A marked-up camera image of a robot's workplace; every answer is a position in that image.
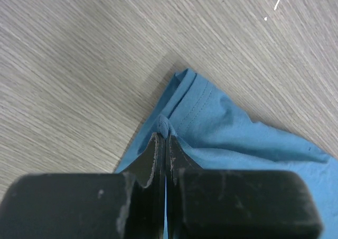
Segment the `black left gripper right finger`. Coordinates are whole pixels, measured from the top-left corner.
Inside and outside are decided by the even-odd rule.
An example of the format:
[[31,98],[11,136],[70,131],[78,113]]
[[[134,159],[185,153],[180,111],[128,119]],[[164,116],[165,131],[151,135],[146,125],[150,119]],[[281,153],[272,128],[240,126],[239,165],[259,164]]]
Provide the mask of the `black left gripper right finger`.
[[283,170],[204,169],[169,135],[168,238],[318,238],[323,223],[304,181]]

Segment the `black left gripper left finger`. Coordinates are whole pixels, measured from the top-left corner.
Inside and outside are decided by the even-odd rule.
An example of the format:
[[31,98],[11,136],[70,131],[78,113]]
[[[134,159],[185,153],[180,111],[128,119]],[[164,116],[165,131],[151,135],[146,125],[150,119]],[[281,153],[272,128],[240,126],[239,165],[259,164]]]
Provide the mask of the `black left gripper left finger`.
[[165,139],[117,174],[28,174],[1,202],[1,238],[162,238]]

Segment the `dark blue t-shirt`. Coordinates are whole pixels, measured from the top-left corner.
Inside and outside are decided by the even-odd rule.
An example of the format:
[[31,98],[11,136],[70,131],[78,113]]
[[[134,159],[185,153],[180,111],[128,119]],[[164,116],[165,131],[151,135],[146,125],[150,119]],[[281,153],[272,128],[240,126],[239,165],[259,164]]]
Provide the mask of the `dark blue t-shirt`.
[[223,91],[191,69],[173,75],[122,157],[122,171],[155,132],[176,136],[206,169],[290,170],[308,185],[324,222],[322,238],[337,238],[337,159],[312,142],[254,122]]

